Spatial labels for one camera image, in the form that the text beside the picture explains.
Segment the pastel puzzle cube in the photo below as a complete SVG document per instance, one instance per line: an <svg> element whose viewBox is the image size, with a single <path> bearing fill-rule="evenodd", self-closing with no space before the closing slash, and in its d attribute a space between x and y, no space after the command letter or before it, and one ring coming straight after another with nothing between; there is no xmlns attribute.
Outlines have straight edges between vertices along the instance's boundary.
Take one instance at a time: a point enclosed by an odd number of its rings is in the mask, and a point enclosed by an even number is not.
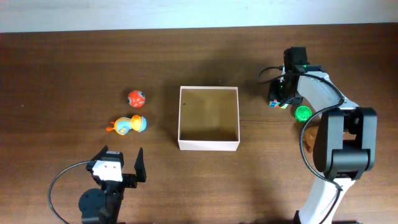
<svg viewBox="0 0 398 224"><path fill-rule="evenodd" d="M277 101L277 100L273 100L269 102L269 106L271 108L281 108L281 109L286 109L289 104L288 103L284 103L283 105L280 105L281 102Z"/></svg>

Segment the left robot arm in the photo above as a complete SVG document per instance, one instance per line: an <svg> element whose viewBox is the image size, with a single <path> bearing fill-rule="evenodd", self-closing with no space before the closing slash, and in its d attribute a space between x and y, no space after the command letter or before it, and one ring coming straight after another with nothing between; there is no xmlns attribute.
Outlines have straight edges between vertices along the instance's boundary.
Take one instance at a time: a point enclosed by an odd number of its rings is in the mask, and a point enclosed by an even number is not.
<svg viewBox="0 0 398 224"><path fill-rule="evenodd" d="M82 223L117 223L126 189L135 189L146 181L144 151L140 149L134 164L135 173L122 173L124 156L104 146L89 160L86 170L100 188L84 192L78 202Z"/></svg>

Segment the green spiky ball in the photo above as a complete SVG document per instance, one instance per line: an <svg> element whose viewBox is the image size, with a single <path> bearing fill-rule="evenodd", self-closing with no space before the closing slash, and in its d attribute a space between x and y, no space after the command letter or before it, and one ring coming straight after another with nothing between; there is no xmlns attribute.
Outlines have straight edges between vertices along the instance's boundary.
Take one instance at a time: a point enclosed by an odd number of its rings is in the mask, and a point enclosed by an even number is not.
<svg viewBox="0 0 398 224"><path fill-rule="evenodd" d="M312 116L312 110L305 105L297 107L295 110L295 119L299 122L305 122Z"/></svg>

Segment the brown plush toy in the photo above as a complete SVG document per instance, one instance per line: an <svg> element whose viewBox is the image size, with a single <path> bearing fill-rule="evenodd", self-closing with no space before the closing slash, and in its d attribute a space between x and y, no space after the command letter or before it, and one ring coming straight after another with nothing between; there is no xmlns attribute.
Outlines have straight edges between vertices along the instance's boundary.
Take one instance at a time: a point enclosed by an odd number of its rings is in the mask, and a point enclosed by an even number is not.
<svg viewBox="0 0 398 224"><path fill-rule="evenodd" d="M314 126L311 128L308 128L305 130L304 135L303 135L303 140L306 144L307 150L309 153L313 153L314 145L315 145L315 140L317 136L319 127ZM356 137L355 134L351 134L348 132L348 130L345 130L343 132L343 139L344 140L354 140Z"/></svg>

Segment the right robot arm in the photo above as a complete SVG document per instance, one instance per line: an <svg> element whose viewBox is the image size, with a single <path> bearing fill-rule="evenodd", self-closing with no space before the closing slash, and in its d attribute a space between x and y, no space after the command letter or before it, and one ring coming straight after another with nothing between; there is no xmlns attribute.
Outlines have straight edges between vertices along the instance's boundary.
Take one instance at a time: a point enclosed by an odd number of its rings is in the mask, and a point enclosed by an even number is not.
<svg viewBox="0 0 398 224"><path fill-rule="evenodd" d="M279 107L306 99L315 110L305 124L319 116L313 165L304 159L315 181L293 223L331 223L344 194L371 170L376 158L377 113L350 101L319 65L279 66L282 74L271 80Z"/></svg>

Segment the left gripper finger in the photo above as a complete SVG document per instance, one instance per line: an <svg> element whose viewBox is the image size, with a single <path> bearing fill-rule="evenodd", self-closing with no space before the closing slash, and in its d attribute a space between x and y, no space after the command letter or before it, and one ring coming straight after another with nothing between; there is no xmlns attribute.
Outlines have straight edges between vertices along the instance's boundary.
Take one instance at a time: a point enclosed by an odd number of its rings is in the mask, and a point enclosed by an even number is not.
<svg viewBox="0 0 398 224"><path fill-rule="evenodd" d="M146 182L146 169L144 165L144 150L141 147L137 155L136 163L134 164L134 169L136 171L136 181Z"/></svg>
<svg viewBox="0 0 398 224"><path fill-rule="evenodd" d="M97 154L91 159L91 161L100 160L100 159L103 157L103 155L106 154L107 151L108 151L108 146L105 145L105 146L100 150L100 152L97 153Z"/></svg>

